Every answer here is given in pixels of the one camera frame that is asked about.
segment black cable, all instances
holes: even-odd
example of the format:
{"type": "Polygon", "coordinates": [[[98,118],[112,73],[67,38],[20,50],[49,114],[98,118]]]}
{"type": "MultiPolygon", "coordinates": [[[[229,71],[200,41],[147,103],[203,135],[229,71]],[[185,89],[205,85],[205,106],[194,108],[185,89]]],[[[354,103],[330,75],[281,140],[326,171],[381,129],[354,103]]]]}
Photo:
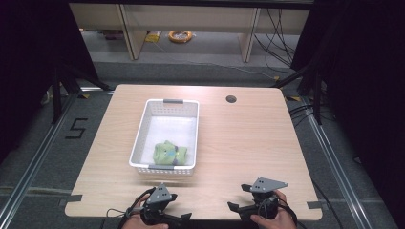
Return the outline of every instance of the black cable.
{"type": "Polygon", "coordinates": [[[132,212],[132,210],[134,210],[134,207],[137,205],[137,203],[146,195],[148,194],[152,194],[154,191],[156,190],[156,187],[153,187],[151,189],[146,190],[145,192],[143,192],[139,197],[137,197],[134,201],[134,203],[131,205],[131,207],[127,208],[127,210],[125,211],[125,214],[123,215],[121,222],[119,223],[118,229],[121,229],[122,226],[125,224],[125,222],[128,220],[132,212]]]}
{"type": "Polygon", "coordinates": [[[288,48],[290,48],[291,50],[293,50],[290,46],[287,45],[286,40],[284,39],[284,33],[283,33],[283,23],[281,23],[281,14],[282,14],[283,10],[279,9],[279,21],[280,21],[280,33],[281,33],[281,38],[280,40],[282,40],[284,48],[286,49],[286,55],[289,57],[289,61],[292,61],[292,57],[290,56],[290,52],[288,51],[288,48]]]}
{"type": "Polygon", "coordinates": [[[108,213],[109,213],[110,211],[116,211],[116,212],[121,213],[121,214],[119,214],[119,215],[117,215],[117,216],[114,216],[114,218],[122,217],[122,216],[125,214],[125,212],[119,211],[119,210],[114,209],[114,208],[108,209],[107,212],[105,213],[105,218],[103,218],[103,219],[101,220],[100,229],[103,229],[103,228],[104,228],[105,220],[109,217],[109,216],[108,216],[108,213]]]}
{"type": "Polygon", "coordinates": [[[290,49],[290,50],[292,50],[292,51],[294,51],[294,49],[291,48],[289,45],[287,45],[287,44],[286,44],[286,41],[285,41],[285,39],[284,39],[283,25],[282,25],[282,23],[281,23],[282,10],[279,9],[279,17],[278,17],[278,18],[279,18],[279,21],[278,21],[278,23],[277,23],[277,26],[276,26],[276,24],[274,23],[273,18],[271,17],[271,14],[270,14],[269,9],[267,9],[267,14],[268,14],[268,17],[270,18],[271,24],[273,25],[274,33],[277,34],[278,38],[280,39],[280,41],[282,42],[283,46],[285,47],[284,49],[281,49],[281,50],[283,50],[283,51],[286,52],[286,55],[287,55],[287,57],[288,57],[288,60],[291,61],[291,56],[289,55],[288,49],[290,49]]]}
{"type": "Polygon", "coordinates": [[[342,222],[340,221],[339,217],[337,216],[336,212],[334,211],[334,208],[331,206],[330,201],[328,200],[327,196],[322,192],[321,188],[318,186],[318,184],[311,178],[313,186],[319,191],[319,193],[322,195],[322,197],[325,199],[327,202],[328,206],[330,207],[331,211],[333,212],[334,217],[336,218],[337,223],[339,224],[339,227],[343,229],[342,222]]]}
{"type": "Polygon", "coordinates": [[[288,112],[289,112],[290,116],[293,116],[294,114],[296,114],[297,111],[301,112],[301,111],[311,108],[311,107],[313,107],[313,105],[303,105],[303,106],[296,107],[288,112]]]}
{"type": "Polygon", "coordinates": [[[280,55],[274,53],[273,51],[271,51],[268,47],[271,43],[269,43],[267,46],[265,46],[260,40],[259,38],[256,36],[256,34],[254,34],[254,37],[256,38],[257,42],[259,43],[259,45],[262,47],[262,49],[266,52],[271,54],[272,56],[274,56],[276,59],[278,59],[280,62],[282,62],[283,64],[289,66],[289,63],[283,59],[280,55]]]}
{"type": "Polygon", "coordinates": [[[307,227],[304,225],[304,223],[297,221],[298,225],[300,225],[302,228],[307,229],[307,227]]]}
{"type": "Polygon", "coordinates": [[[311,116],[311,115],[313,115],[313,113],[310,113],[310,114],[301,114],[301,115],[299,115],[299,116],[294,117],[293,119],[295,119],[295,118],[297,118],[297,117],[300,117],[300,116],[303,116],[303,118],[301,118],[301,120],[299,120],[299,121],[294,125],[294,128],[296,128],[304,119],[306,119],[307,117],[309,117],[309,116],[311,116]]]}

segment wire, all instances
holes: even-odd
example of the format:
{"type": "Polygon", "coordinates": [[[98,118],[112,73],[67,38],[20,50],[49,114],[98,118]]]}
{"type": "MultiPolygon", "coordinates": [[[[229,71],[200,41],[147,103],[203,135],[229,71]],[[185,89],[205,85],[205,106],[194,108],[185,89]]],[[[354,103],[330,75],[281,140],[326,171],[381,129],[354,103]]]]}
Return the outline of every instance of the wire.
{"type": "Polygon", "coordinates": [[[309,117],[309,116],[311,116],[311,115],[313,115],[313,113],[301,114],[301,115],[299,115],[299,116],[294,117],[293,119],[295,119],[295,118],[297,118],[297,117],[300,117],[300,116],[303,116],[303,118],[301,118],[301,119],[294,125],[294,128],[296,128],[304,119],[306,119],[307,117],[309,117]]]}
{"type": "Polygon", "coordinates": [[[278,22],[277,22],[277,26],[276,26],[276,24],[274,23],[273,18],[271,17],[271,14],[270,14],[269,9],[267,9],[268,17],[270,18],[271,24],[273,25],[273,28],[274,28],[274,34],[273,34],[273,37],[271,38],[270,42],[272,42],[276,47],[278,47],[278,48],[280,48],[281,50],[285,51],[285,52],[286,52],[286,55],[287,55],[287,57],[288,57],[288,60],[289,60],[289,61],[292,61],[292,58],[291,58],[290,55],[291,55],[292,53],[294,53],[295,50],[294,50],[292,47],[290,47],[289,45],[287,45],[286,40],[284,39],[283,24],[282,24],[282,22],[281,22],[281,15],[282,15],[282,13],[283,13],[283,10],[282,10],[282,9],[279,9],[278,12],[279,12],[279,13],[278,13],[278,22]],[[278,38],[280,39],[280,41],[282,42],[284,48],[281,48],[281,47],[277,46],[277,45],[273,42],[273,38],[274,38],[275,34],[277,34],[277,36],[278,36],[278,38]]]}
{"type": "Polygon", "coordinates": [[[254,34],[254,37],[256,38],[257,42],[259,43],[259,45],[262,47],[262,49],[263,49],[266,53],[271,54],[274,58],[278,59],[278,60],[279,60],[280,62],[282,62],[283,64],[289,66],[289,62],[288,62],[288,61],[286,61],[286,60],[283,59],[280,55],[274,53],[273,51],[271,51],[271,50],[269,49],[269,46],[271,45],[271,41],[270,41],[270,43],[268,43],[267,46],[265,46],[265,45],[259,40],[259,38],[257,37],[256,34],[254,34]]]}
{"type": "Polygon", "coordinates": [[[331,206],[330,201],[328,200],[327,196],[322,192],[321,188],[318,186],[318,184],[315,182],[315,180],[312,180],[313,186],[319,191],[319,193],[322,195],[322,197],[325,199],[327,202],[328,206],[330,207],[331,211],[333,212],[334,217],[336,218],[337,223],[339,224],[339,227],[343,229],[342,222],[340,221],[339,217],[337,216],[336,212],[334,211],[334,208],[331,206]]]}
{"type": "MultiPolygon", "coordinates": [[[[153,44],[162,52],[167,53],[166,50],[164,50],[163,48],[161,48],[158,44],[156,44],[156,42],[153,42],[153,44]]],[[[190,61],[190,60],[184,60],[184,59],[177,59],[177,58],[173,58],[171,56],[168,56],[169,59],[175,60],[175,61],[180,61],[180,62],[185,62],[185,63],[191,63],[191,64],[195,64],[195,65],[207,65],[207,66],[218,66],[218,67],[223,67],[223,68],[229,68],[229,69],[235,69],[244,73],[254,73],[254,74],[260,74],[260,75],[264,75],[265,77],[268,77],[270,79],[275,80],[275,78],[273,76],[270,76],[268,74],[265,73],[259,73],[259,72],[252,72],[252,71],[247,71],[247,70],[243,70],[240,69],[238,67],[234,67],[234,66],[224,66],[224,65],[219,65],[219,64],[214,64],[214,63],[201,63],[201,62],[195,62],[195,61],[190,61]]]]}
{"type": "Polygon", "coordinates": [[[124,214],[125,214],[125,212],[119,211],[119,210],[114,209],[114,208],[108,209],[107,212],[105,213],[105,218],[103,218],[103,219],[101,220],[100,229],[103,229],[103,228],[104,228],[105,220],[109,217],[109,216],[108,216],[108,213],[109,213],[110,211],[116,211],[116,212],[121,213],[121,214],[119,214],[119,215],[117,215],[117,216],[114,216],[113,218],[120,218],[120,217],[124,216],[124,214]]]}

